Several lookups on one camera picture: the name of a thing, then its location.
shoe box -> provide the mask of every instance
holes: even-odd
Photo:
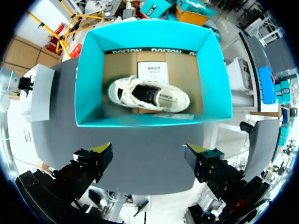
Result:
[[[166,62],[169,84],[189,95],[181,113],[126,108],[109,101],[109,85],[142,76],[140,63]],[[232,118],[231,91],[214,33],[188,23],[141,20],[89,31],[81,51],[75,88],[75,118],[81,127],[176,126]]]

robotic arm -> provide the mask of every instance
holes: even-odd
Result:
[[[261,200],[269,188],[259,177],[251,181],[243,180],[244,171],[239,171],[222,160],[224,153],[218,149],[207,150],[187,143],[185,159],[200,183],[207,183],[209,189],[226,206],[217,223],[238,223],[250,221],[256,214],[255,208],[266,200]],[[200,216],[195,223],[212,223],[211,217]]]
[[[113,223],[99,217],[88,215],[71,203],[79,199],[95,180],[98,182],[112,160],[112,145],[90,150],[80,149],[61,170],[53,171],[55,179],[41,171],[30,171],[16,179],[16,185],[33,212],[45,223]],[[238,171],[222,160],[224,153],[218,149],[207,150],[192,144],[185,146],[185,159],[199,182],[206,182],[214,195],[222,199],[226,206],[216,223],[245,223],[255,215],[255,208],[269,185],[259,177],[250,182],[242,180],[243,171]],[[209,224],[215,216],[202,215],[198,206],[193,220],[196,224]]]

metal frame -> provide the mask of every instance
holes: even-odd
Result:
[[[277,34],[279,38],[283,37],[282,34],[282,28],[277,26],[270,15],[265,17],[263,20],[258,22],[254,27],[249,29],[247,32],[250,34],[250,36],[255,36],[263,46],[267,45],[271,41],[275,40],[276,38],[271,38],[270,40],[267,40],[267,38],[273,36],[274,34]]]
[[[67,47],[70,46],[69,43],[66,42],[68,36],[72,35],[72,34],[75,34],[75,33],[78,33],[80,31],[86,30],[86,29],[94,28],[94,26],[89,26],[89,27],[82,28],[82,29],[77,29],[77,30],[74,30],[74,31],[72,31],[72,28],[74,28],[77,25],[77,23],[79,23],[82,20],[82,17],[85,17],[85,18],[95,18],[95,19],[99,19],[99,20],[102,20],[103,18],[99,17],[99,16],[94,16],[94,15],[83,15],[83,12],[81,10],[80,10],[80,14],[73,14],[71,12],[71,10],[66,6],[66,4],[63,1],[60,1],[60,3],[67,10],[67,12],[71,15],[71,18],[70,18],[70,21],[69,21],[69,24],[68,24],[68,27],[67,27],[67,30],[66,30],[66,33],[65,33],[64,36],[60,37],[57,33],[55,33],[53,30],[51,30],[49,27],[47,27],[42,21],[40,21],[38,18],[36,18],[29,11],[27,11],[27,14],[30,17],[32,17],[35,21],[37,21],[40,24],[40,26],[44,27],[48,32],[50,32],[55,38],[57,38],[59,40],[57,42],[57,45],[56,45],[56,53],[58,53],[59,51],[63,50],[66,53],[66,55],[68,56],[68,58],[70,59],[71,56],[70,56],[69,52],[66,49],[66,46]],[[76,24],[73,25],[72,28],[71,28],[71,23],[72,23],[73,19],[76,21]]]

white wall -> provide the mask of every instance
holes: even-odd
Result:
[[[49,0],[37,0],[29,11],[53,31],[55,31],[62,22],[66,24],[69,23],[69,20]],[[49,36],[51,36],[51,34],[44,28],[38,26],[38,22],[25,14],[16,27],[15,33],[43,47],[50,41]]]

gray table surface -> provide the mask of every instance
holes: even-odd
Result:
[[[136,195],[159,195],[188,190],[195,177],[184,159],[182,144],[202,146],[202,125],[82,128],[74,114],[78,58],[53,67],[50,120],[32,122],[38,156],[61,169],[80,148],[111,142],[114,157],[97,187]]]

